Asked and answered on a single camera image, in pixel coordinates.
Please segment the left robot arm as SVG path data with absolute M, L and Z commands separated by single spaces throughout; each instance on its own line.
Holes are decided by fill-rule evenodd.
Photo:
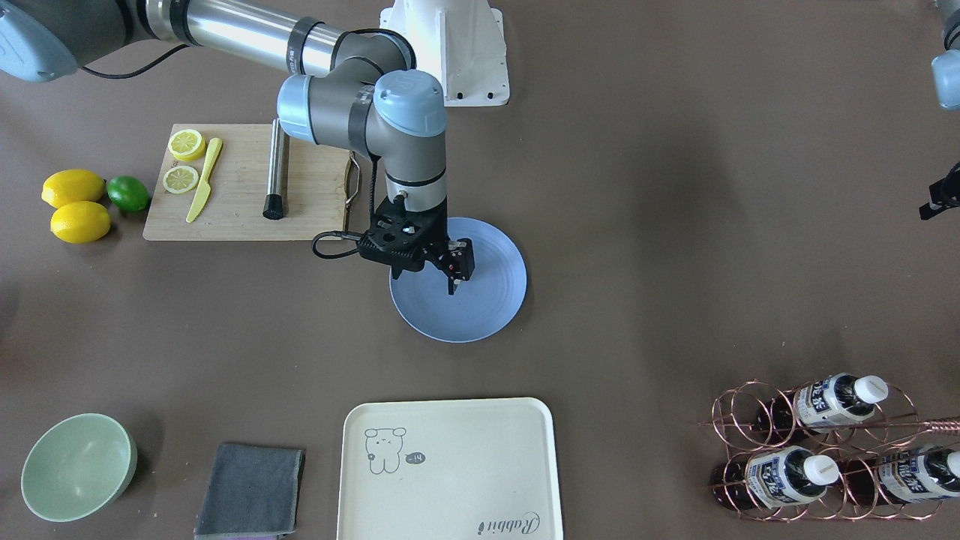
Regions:
M 942 20 L 943 52 L 931 61 L 934 89 L 940 107 L 959 110 L 959 1 L 933 1 Z

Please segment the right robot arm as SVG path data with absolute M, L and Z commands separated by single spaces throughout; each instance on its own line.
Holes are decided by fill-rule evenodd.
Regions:
M 447 291 L 471 278 L 467 238 L 447 233 L 446 126 L 438 79 L 417 68 L 405 37 L 342 31 L 251 1 L 4 1 L 2 70 L 48 82 L 137 41 L 220 50 L 289 76 L 277 115 L 288 136 L 382 164 L 386 199 L 355 252 L 398 279 L 432 264 Z

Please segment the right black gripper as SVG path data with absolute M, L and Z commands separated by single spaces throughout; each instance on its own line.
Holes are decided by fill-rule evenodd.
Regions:
M 437 267 L 447 277 L 447 294 L 452 296 L 463 281 L 468 281 L 476 269 L 473 242 L 469 237 L 456 241 L 447 235 L 447 218 L 435 217 L 423 229 L 422 248 L 426 260 Z

